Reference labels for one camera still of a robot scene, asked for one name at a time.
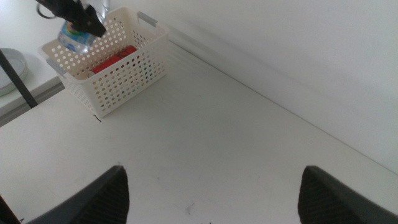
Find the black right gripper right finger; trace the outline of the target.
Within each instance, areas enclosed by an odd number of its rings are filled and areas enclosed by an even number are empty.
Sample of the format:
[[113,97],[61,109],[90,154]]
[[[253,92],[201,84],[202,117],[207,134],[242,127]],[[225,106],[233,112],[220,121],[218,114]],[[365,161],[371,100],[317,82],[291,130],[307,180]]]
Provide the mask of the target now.
[[306,166],[298,196],[301,223],[397,224],[397,215],[317,166]]

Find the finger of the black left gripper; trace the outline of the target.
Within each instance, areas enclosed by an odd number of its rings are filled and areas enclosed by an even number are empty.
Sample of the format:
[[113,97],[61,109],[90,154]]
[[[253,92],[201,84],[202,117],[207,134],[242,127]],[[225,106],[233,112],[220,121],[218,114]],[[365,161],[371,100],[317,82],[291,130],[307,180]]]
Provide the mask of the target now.
[[64,31],[71,36],[87,34],[102,37],[106,32],[104,21],[107,13],[107,7],[67,7],[63,10],[66,20]]

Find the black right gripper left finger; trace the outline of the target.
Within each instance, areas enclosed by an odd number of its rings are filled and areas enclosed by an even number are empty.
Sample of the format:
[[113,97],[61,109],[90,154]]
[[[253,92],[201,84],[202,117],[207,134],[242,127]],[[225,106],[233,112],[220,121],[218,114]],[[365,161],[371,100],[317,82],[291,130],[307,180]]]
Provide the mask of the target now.
[[125,224],[129,204],[127,172],[123,166],[112,166],[84,189],[31,223]]

